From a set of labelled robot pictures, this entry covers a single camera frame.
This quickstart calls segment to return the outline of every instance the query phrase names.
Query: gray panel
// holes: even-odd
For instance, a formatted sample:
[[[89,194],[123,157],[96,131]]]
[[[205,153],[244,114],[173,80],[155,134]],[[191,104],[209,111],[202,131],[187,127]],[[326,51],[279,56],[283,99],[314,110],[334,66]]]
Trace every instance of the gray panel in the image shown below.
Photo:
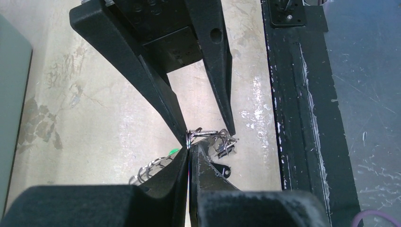
[[[18,136],[32,48],[0,15],[0,217]]]
[[[401,5],[332,0],[325,35],[362,210],[401,210]],[[366,226],[387,226],[369,217]]]

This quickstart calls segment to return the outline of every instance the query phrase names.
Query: stained surface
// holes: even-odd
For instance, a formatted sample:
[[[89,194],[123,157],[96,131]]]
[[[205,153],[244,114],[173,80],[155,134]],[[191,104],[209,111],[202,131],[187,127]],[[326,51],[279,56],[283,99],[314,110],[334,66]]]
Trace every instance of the stained surface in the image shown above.
[[[122,184],[179,147],[158,113],[69,25],[79,1],[2,0],[0,13],[34,55],[9,204],[38,184]],[[233,55],[231,103],[237,154],[229,180],[241,190],[279,190],[280,176],[258,0],[222,0]],[[203,63],[169,73],[189,129],[224,122]]]
[[[325,35],[362,210],[401,210],[401,6],[333,0]],[[388,226],[376,217],[365,226]]]

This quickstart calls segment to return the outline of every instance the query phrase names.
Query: mounting plate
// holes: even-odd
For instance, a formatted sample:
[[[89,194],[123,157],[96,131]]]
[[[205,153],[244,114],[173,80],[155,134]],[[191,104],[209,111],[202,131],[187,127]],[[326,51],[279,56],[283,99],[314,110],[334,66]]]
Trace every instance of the mounting plate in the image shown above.
[[[269,4],[270,25],[273,28],[296,27],[306,25],[306,15],[302,0],[292,0],[287,11],[284,10],[285,0],[267,0]]]

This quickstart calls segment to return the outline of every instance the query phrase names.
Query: beige surface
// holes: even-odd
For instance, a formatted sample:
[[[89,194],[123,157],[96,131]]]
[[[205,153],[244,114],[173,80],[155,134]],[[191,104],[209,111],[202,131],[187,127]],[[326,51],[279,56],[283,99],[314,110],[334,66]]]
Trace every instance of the beige surface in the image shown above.
[[[159,114],[69,25],[74,1],[1,0],[0,13],[32,44],[9,204],[38,184],[122,184],[178,148]],[[233,55],[237,154],[229,180],[279,190],[279,165],[259,0],[222,0]],[[224,128],[202,62],[169,74],[189,129]]]

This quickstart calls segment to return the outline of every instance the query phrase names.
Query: black frame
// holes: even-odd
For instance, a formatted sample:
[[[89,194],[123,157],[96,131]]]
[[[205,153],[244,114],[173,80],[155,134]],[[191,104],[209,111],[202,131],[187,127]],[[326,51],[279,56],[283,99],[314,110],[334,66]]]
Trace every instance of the black frame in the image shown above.
[[[321,6],[305,6],[306,26],[273,28],[262,14],[283,190],[303,190],[325,205],[332,226],[360,212],[338,109]]]

